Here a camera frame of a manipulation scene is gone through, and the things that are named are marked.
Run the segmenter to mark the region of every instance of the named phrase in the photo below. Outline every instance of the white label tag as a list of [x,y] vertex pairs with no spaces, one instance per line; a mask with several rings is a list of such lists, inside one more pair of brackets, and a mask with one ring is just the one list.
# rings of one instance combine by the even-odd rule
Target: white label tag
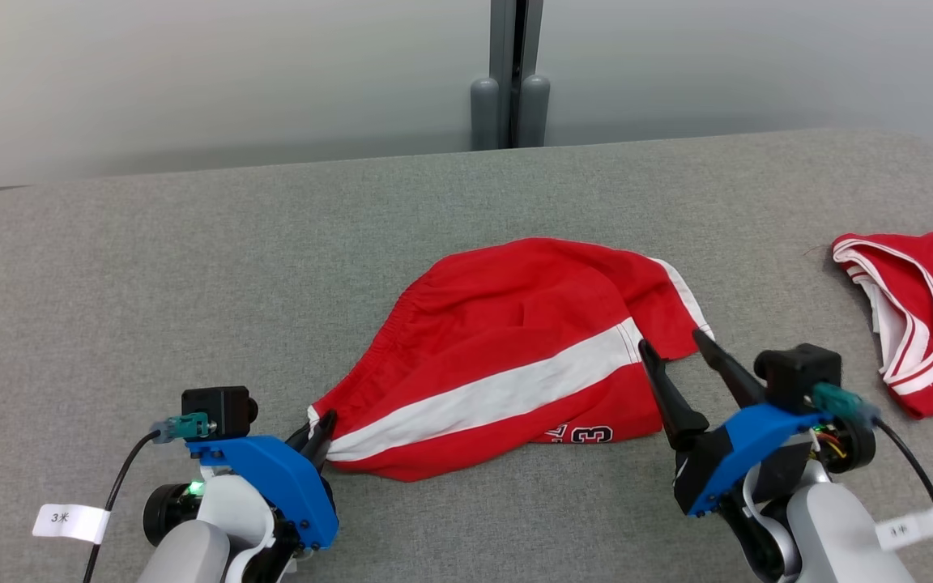
[[933,538],[933,507],[922,513],[906,514],[877,525],[877,539],[886,551],[908,547],[912,543]]
[[35,536],[67,536],[90,543],[103,542],[110,513],[81,504],[45,504],[38,510],[31,534]]

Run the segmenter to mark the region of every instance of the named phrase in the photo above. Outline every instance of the red clothing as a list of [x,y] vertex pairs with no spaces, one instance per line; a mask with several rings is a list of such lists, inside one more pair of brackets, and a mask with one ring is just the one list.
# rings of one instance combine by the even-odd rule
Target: red clothing
[[840,236],[833,260],[870,298],[893,396],[913,417],[933,415],[933,232]]
[[395,304],[309,418],[337,411],[327,460],[400,480],[526,442],[599,443],[660,429],[637,344],[692,354],[710,332],[667,263],[569,240],[451,255]]

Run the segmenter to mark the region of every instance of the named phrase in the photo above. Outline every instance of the wire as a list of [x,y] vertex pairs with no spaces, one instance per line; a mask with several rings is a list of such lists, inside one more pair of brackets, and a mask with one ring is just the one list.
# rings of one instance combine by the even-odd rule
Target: wire
[[892,429],[891,425],[885,423],[880,417],[874,417],[873,424],[877,425],[888,438],[891,438],[891,440],[895,442],[895,446],[899,448],[899,451],[905,455],[906,461],[910,462],[914,471],[917,472],[917,476],[921,479],[921,483],[923,483],[923,487],[926,488],[927,495],[930,496],[931,502],[933,503],[933,483],[931,483],[931,479],[927,477],[926,471],[923,471],[923,467],[919,465],[917,457],[910,451],[910,447],[895,433],[895,429]]
[[837,447],[836,445],[833,445],[833,442],[832,442],[831,440],[829,440],[829,442],[826,442],[826,445],[829,445],[829,446],[830,446],[830,449],[832,449],[833,451],[836,451],[837,455],[839,455],[839,457],[840,457],[842,460],[844,460],[845,457],[848,457],[848,454],[847,454],[847,453],[844,453],[844,451],[841,451],[841,448],[840,448],[840,447]]
[[836,445],[839,447],[841,446],[841,440],[837,439],[835,436],[832,436],[830,434],[816,434],[816,436],[819,439],[828,440],[830,443],[833,443],[833,445]]
[[[143,448],[144,445],[151,442],[153,438],[160,435],[159,429],[153,429],[152,432],[146,434],[135,447],[132,448],[132,451],[129,453],[129,457],[125,459],[125,462],[121,464],[121,471],[117,472],[117,479],[114,480],[114,487],[110,488],[110,496],[107,496],[107,503],[104,505],[103,510],[111,512],[114,510],[114,501],[117,500],[117,494],[121,490],[121,483],[125,481],[125,476],[129,473],[129,468],[132,466],[132,461],[136,458],[136,454]],[[88,564],[85,565],[85,577],[82,579],[82,583],[89,583],[92,580],[92,569],[96,568],[96,558],[100,556],[100,546],[92,545],[92,552],[88,554]]]

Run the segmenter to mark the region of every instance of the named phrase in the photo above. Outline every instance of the black cable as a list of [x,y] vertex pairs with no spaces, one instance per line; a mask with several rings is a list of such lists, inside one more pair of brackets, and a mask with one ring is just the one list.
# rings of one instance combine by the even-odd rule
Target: black cable
[[917,472],[917,476],[921,479],[923,487],[927,489],[927,494],[930,496],[931,502],[933,503],[933,483],[931,483],[931,479],[927,477],[927,473],[923,471],[923,467],[919,465],[917,457],[915,457],[914,453],[910,451],[910,447],[907,446],[906,442],[904,442],[902,438],[900,438],[899,435],[895,433],[895,429],[892,429],[891,425],[888,425],[879,417],[875,417],[873,419],[873,424],[877,425],[877,427],[880,428],[880,430],[884,432],[888,438],[891,438],[892,441],[895,442],[895,446],[899,448],[899,451],[905,455],[906,461],[910,462],[910,465],[914,468],[914,471]]
[[[132,461],[136,458],[136,455],[139,453],[139,450],[143,448],[144,445],[151,442],[153,438],[160,435],[159,429],[153,429],[152,432],[146,434],[135,447],[132,448],[132,451],[129,453],[129,457],[125,459],[125,462],[121,464],[121,471],[117,472],[117,479],[114,480],[114,487],[110,488],[110,496],[107,497],[107,504],[104,505],[103,510],[111,512],[114,510],[114,501],[117,500],[117,494],[121,490],[121,483],[125,481],[125,476],[129,473],[129,467],[132,466]],[[92,545],[92,552],[88,554],[88,564],[85,565],[85,577],[82,579],[82,583],[89,583],[92,580],[92,569],[96,568],[96,558],[100,556],[100,546]]]

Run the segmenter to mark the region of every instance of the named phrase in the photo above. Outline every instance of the printed number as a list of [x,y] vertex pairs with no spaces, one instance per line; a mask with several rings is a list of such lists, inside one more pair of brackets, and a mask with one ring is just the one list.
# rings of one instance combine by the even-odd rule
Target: printed number
[[606,443],[614,436],[614,429],[607,425],[597,425],[595,428],[574,428],[571,432],[571,443]]
[[552,443],[564,443],[564,434],[567,432],[567,424],[561,423],[556,425],[556,429],[549,429],[548,432],[545,432],[545,435],[552,437]]

